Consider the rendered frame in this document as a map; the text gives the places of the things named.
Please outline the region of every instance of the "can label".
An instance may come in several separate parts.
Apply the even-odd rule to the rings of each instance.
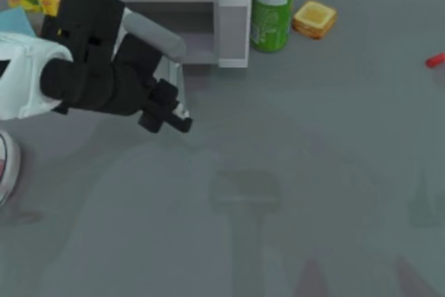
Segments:
[[[253,0],[250,39],[260,51],[277,51],[288,40],[293,0]]]

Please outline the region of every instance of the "blue object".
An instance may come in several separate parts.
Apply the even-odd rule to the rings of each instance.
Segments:
[[[0,31],[35,36],[33,27],[21,7],[0,12]]]

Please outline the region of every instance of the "cylindrical can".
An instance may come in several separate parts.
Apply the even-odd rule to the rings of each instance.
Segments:
[[[293,0],[253,0],[250,41],[265,52],[282,49],[289,39]]]

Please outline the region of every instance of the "red marker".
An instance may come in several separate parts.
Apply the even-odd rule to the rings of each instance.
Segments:
[[[428,66],[430,68],[434,68],[434,67],[438,66],[439,64],[442,64],[443,62],[445,62],[445,52],[442,52],[436,56],[433,56],[433,57],[427,59],[426,66]]]

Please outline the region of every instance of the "slice of bread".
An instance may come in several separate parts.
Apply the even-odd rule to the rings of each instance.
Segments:
[[[337,21],[337,11],[317,1],[309,0],[294,15],[292,27],[313,39],[321,39]]]

